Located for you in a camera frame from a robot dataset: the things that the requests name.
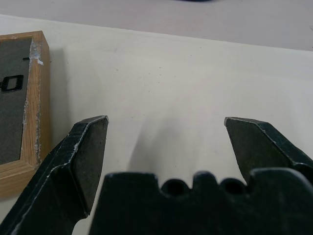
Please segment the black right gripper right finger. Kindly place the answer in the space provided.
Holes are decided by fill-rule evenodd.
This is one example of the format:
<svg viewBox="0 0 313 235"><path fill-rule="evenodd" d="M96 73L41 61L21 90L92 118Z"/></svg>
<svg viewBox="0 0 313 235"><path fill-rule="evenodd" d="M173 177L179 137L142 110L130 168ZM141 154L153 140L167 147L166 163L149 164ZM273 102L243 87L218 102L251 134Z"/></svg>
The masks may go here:
<svg viewBox="0 0 313 235"><path fill-rule="evenodd" d="M226 117L227 129L239 170L246 182L257 168L291 168L313 182L313 161L268 122Z"/></svg>

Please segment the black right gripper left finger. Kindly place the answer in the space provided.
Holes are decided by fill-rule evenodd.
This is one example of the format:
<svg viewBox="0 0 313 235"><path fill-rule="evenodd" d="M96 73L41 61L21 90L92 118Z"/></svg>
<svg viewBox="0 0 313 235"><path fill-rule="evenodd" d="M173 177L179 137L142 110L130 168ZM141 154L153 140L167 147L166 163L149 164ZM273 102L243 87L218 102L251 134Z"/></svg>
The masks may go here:
<svg viewBox="0 0 313 235"><path fill-rule="evenodd" d="M44 159L0 225L2 235L70 235L90 215L102 172L109 119L74 124Z"/></svg>

